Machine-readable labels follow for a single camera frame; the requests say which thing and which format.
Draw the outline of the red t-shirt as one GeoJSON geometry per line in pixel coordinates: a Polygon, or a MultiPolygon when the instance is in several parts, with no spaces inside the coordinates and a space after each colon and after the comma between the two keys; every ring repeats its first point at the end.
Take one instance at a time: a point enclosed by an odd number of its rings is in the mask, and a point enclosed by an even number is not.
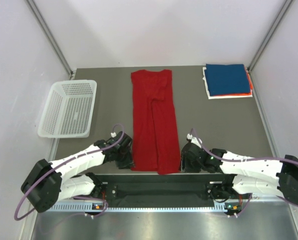
{"type": "Polygon", "coordinates": [[[131,74],[134,170],[160,175],[179,171],[181,154],[173,103],[172,71],[131,74]]]}

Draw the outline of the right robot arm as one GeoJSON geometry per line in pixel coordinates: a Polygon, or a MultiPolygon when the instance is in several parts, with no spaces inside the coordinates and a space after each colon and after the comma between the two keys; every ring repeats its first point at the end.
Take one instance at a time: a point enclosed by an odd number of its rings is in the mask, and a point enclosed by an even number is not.
{"type": "Polygon", "coordinates": [[[181,170],[224,174],[222,183],[209,188],[216,199],[236,195],[273,195],[298,206],[298,158],[253,158],[233,152],[201,146],[201,140],[189,136],[181,150],[181,170]]]}

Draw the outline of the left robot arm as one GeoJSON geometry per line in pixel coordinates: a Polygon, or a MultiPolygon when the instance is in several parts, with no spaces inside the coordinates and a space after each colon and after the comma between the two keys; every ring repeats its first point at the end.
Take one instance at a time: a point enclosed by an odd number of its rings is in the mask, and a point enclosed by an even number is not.
{"type": "Polygon", "coordinates": [[[131,145],[132,138],[119,132],[66,158],[51,162],[39,160],[22,184],[21,191],[38,213],[72,197],[101,198],[104,196],[103,183],[88,169],[109,162],[115,162],[119,169],[132,168],[131,145]]]}

